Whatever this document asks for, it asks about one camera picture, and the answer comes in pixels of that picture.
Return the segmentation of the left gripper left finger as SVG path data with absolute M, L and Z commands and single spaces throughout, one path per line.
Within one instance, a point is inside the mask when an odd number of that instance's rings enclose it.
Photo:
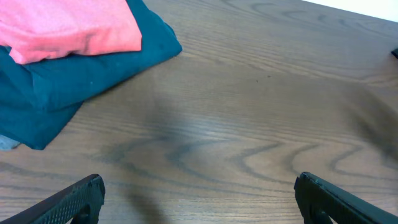
M 91 174 L 1 224 L 97 224 L 104 196 L 102 177 Z

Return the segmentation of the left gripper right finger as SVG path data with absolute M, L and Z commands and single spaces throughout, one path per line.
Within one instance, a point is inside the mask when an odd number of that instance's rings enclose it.
M 309 172 L 296 178 L 294 190 L 305 224 L 397 224 L 397 216 Z

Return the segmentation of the red printed t-shirt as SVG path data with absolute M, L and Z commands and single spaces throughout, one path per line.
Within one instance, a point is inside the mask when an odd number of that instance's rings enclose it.
M 125 0 L 3 0 L 1 45 L 18 64 L 141 50 Z

